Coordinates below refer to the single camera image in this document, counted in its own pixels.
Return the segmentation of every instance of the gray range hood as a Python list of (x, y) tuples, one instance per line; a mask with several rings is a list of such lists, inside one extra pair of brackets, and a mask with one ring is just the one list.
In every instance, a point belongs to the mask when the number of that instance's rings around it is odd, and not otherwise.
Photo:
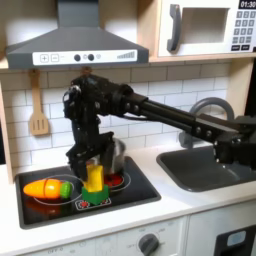
[(10, 69), (148, 62), (148, 49), (99, 28), (98, 0), (58, 0), (59, 28), (6, 49)]

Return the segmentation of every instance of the black stovetop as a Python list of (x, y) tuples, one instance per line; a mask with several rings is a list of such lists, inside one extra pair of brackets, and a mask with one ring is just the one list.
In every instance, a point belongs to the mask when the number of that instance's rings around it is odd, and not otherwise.
[[(71, 198), (39, 200), (23, 193), (26, 184), (46, 178), (71, 182)], [(112, 186), (109, 199), (101, 205), (94, 206), (83, 201), (82, 186), (82, 181), (74, 176), (67, 166), (17, 175), (16, 189), (21, 228), (45, 226), (160, 200), (158, 192), (129, 157), (125, 159), (121, 183)]]

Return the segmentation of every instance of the toy carrot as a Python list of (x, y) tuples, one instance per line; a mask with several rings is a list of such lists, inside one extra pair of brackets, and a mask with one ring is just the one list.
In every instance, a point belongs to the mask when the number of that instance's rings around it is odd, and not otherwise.
[(23, 192), (28, 196), (40, 199), (69, 198), (71, 184), (54, 179), (37, 180), (27, 184)]

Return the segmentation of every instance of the microwave door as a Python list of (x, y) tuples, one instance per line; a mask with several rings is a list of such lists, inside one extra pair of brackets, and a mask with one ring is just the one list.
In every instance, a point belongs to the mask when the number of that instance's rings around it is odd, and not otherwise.
[(227, 52), (228, 8), (184, 8), (178, 55)]
[(230, 53), (237, 10), (233, 0), (163, 1), (159, 57)]

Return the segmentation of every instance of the sink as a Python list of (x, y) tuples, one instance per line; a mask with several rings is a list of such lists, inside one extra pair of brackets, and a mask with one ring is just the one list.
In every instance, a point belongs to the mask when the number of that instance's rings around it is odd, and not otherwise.
[(157, 162), (178, 186), (191, 192), (256, 180), (249, 167), (216, 163), (212, 146), (163, 153)]

